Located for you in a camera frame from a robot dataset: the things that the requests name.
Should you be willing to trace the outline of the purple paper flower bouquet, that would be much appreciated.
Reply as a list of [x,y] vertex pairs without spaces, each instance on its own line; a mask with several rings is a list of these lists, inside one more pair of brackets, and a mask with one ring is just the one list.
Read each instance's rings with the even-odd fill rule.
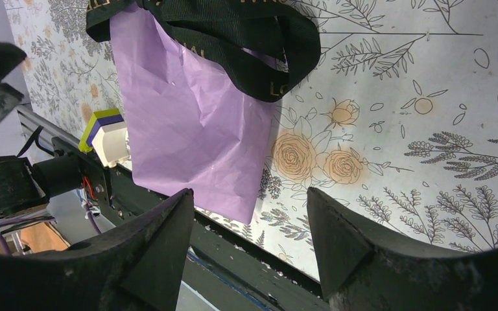
[[275,105],[239,91],[224,69],[170,38],[136,4],[110,20],[132,176],[249,224],[269,151]]

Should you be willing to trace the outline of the green purple white toy block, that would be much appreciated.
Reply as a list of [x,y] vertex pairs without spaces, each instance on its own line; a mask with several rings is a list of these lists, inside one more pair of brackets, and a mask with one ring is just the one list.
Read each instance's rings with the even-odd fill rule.
[[108,168],[129,161],[128,129],[121,112],[117,108],[93,112],[78,149],[95,152],[101,164]]

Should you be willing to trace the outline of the floral patterned table mat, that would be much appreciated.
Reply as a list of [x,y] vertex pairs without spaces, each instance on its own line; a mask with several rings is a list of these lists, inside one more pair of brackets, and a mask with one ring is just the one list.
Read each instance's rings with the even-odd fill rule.
[[[87,2],[3,3],[33,110],[78,139],[93,112],[125,119],[112,44],[88,36]],[[197,208],[316,279],[311,187],[426,244],[498,249],[498,1],[283,2],[315,24],[319,62],[266,102],[251,222]]]

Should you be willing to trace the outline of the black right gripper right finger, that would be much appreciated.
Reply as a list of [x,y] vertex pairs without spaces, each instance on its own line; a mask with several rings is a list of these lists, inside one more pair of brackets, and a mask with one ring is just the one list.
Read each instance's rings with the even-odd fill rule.
[[498,249],[464,253],[426,244],[313,187],[307,213],[332,310],[498,310]]

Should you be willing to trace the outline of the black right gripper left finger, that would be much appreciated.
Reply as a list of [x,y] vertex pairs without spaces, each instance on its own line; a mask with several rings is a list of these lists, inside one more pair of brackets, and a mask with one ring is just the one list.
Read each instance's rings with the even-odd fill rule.
[[0,310],[174,310],[194,213],[183,189],[66,250],[0,255]]

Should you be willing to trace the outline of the black ribbon with gold letters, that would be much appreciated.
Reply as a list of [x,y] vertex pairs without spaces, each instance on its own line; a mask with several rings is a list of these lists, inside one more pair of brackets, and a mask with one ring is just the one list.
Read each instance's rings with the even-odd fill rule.
[[283,1],[88,1],[86,32],[113,43],[117,72],[177,69],[166,38],[219,65],[241,92],[276,102],[318,64],[315,24]]

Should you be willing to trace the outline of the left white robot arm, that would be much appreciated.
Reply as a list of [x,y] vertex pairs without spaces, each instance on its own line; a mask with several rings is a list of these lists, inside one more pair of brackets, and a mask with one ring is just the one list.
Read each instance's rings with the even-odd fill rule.
[[[25,58],[26,53],[12,43],[0,42],[0,123],[23,100],[4,78]],[[43,207],[50,198],[78,189],[82,183],[78,159],[73,155],[31,164],[24,153],[38,143],[38,127],[16,155],[0,156],[0,218],[19,216]]]

